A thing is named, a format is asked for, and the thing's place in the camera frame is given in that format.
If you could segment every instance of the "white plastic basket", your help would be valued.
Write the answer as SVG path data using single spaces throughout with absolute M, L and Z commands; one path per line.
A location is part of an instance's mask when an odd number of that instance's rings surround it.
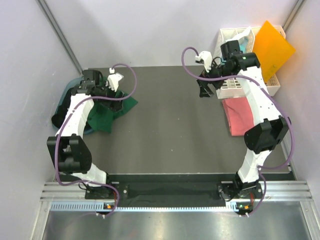
M 214 57 L 222 57 L 220 46 L 224 44 L 228 39 L 233 38 L 235 35 L 242 33 L 246 28 L 222 28 L 219 30 L 218 39 L 214 49 Z M 259 32 L 261 27 L 252 27 L 251 32 L 248 36 L 248 44 L 246 46 L 246 52 L 252 52 L 255 43 L 255 35 Z M 275 26 L 275 29 L 286 38 L 285 31 L 281 26 Z M 266 83 L 266 88 L 270 96 L 274 96 L 278 89 L 280 88 L 280 83 L 276 75 L 273 75 L 272 78 Z M 239 98 L 244 97 L 245 93 L 240 86 L 240 83 L 236 79 L 226 80 L 222 87 L 216 90 L 216 95 L 218 99 L 227 99 L 227 98 Z

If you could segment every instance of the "pink towel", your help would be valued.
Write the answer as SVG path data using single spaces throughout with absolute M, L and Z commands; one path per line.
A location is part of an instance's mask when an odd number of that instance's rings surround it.
M 246 97 L 227 98 L 222 101 L 231 136 L 243 136 L 254 127 L 254 118 Z

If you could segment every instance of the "metal corner post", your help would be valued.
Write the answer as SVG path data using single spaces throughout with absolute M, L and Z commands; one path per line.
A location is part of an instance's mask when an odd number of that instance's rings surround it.
M 46 3 L 46 0 L 36 0 L 36 1 L 38 2 L 39 6 L 43 10 L 46 18 L 48 19 L 49 23 L 51 24 L 53 30 L 55 31 L 57 37 L 59 38 L 63 48 L 65 49 L 66 53 L 70 57 L 75 68 L 78 70 L 78 72 L 80 74 L 82 74 L 83 69 L 82 69 L 78 59 L 76 58 L 74 52 L 72 51 L 64 33 L 62 32 L 61 28 L 59 27 L 54 15 L 52 14 L 52 12 L 48 6 L 48 4 Z
M 282 26 L 284 32 L 286 33 L 293 23 L 294 19 L 297 17 L 298 12 L 302 8 L 303 4 L 306 2 L 306 0 L 297 0 L 294 7 L 292 8 L 291 12 L 289 13 L 289 16 L 284 21 L 284 24 Z

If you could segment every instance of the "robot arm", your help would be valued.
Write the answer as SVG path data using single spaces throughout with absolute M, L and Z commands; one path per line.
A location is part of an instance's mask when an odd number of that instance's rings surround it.
M 218 78 L 243 75 L 254 79 L 259 84 L 258 86 L 247 79 L 237 78 L 251 108 L 254 127 L 244 134 L 247 151 L 243 164 L 233 180 L 232 191 L 234 195 L 229 194 L 229 198 L 232 199 L 235 195 L 241 198 L 255 191 L 259 180 L 258 167 L 263 166 L 271 151 L 283 140 L 288 131 L 288 125 L 271 100 L 260 89 L 264 88 L 268 92 L 256 54 L 242 53 L 237 40 L 221 45 L 221 53 L 225 63 L 217 67 L 214 67 L 213 58 L 207 52 L 201 52 L 199 56 L 195 57 L 197 63 L 201 62 L 205 65 L 206 74 L 201 74 L 201 77 Z M 211 69 L 207 71 L 209 61 L 211 61 Z M 203 89 L 208 86 L 208 82 L 199 79 L 197 82 L 200 86 L 200 96 L 203 97 L 201 94 L 205 91 Z M 209 83 L 219 89 L 223 82 L 223 80 L 219 80 Z
M 109 69 L 110 75 L 105 85 L 100 83 L 100 72 L 96 70 L 84 70 L 83 80 L 71 91 L 71 101 L 64 121 L 72 114 L 62 134 L 58 149 L 58 168 L 65 174 L 70 174 L 82 180 L 101 184 L 108 183 L 108 174 L 100 170 L 92 163 L 91 153 L 83 141 L 84 129 L 88 115 L 94 106 L 94 100 L 84 101 L 74 111 L 75 106 L 84 99 L 94 96 L 115 98 L 119 81 L 124 77 L 115 73 L 113 68 Z M 108 101 L 103 102 L 107 107 L 111 107 Z M 50 136 L 47 140 L 47 147 L 54 165 L 55 145 L 59 129 L 55 136 Z

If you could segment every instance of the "gray wall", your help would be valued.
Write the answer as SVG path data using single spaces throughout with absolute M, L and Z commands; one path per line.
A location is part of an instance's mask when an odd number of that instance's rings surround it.
M 278 71 L 281 88 L 276 99 L 291 117 L 296 147 L 293 163 L 300 179 L 307 180 L 320 205 L 320 1 L 307 0 L 287 32 L 296 53 Z M 286 137 L 285 144 L 290 146 Z
M 214 50 L 220 28 L 282 25 L 296 0 L 47 0 L 84 68 L 180 66 Z M 194 65 L 193 54 L 186 63 Z
M 24 240 L 54 174 L 50 117 L 79 74 L 35 0 L 1 1 L 0 8 L 0 239 Z

